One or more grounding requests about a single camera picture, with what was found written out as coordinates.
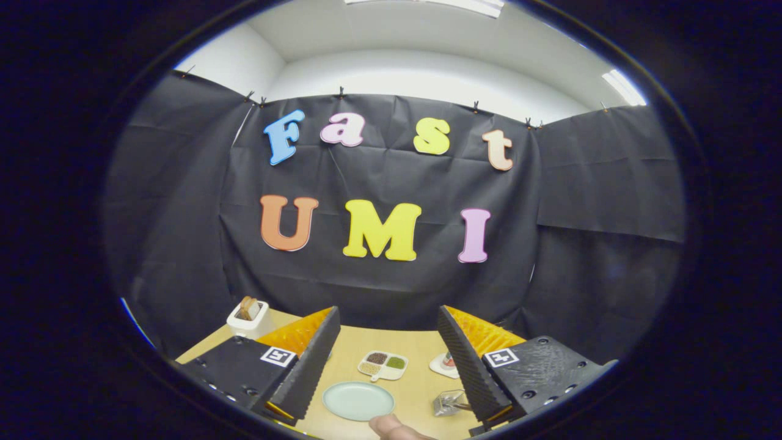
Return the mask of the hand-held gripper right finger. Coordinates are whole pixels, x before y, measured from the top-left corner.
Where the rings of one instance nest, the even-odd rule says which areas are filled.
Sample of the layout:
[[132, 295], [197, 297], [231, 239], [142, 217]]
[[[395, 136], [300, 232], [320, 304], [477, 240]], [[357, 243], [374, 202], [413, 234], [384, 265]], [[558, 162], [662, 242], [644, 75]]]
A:
[[582, 356], [551, 336], [525, 339], [455, 307], [441, 306], [437, 330], [482, 435], [586, 390], [616, 365]]

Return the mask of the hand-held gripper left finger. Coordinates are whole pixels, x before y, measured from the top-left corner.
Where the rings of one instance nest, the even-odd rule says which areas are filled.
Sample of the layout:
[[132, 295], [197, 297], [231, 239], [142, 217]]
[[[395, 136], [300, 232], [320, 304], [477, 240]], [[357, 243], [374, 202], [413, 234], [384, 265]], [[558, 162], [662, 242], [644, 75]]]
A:
[[180, 370], [235, 406], [293, 426], [307, 414], [340, 318], [333, 306], [257, 339], [233, 336]]

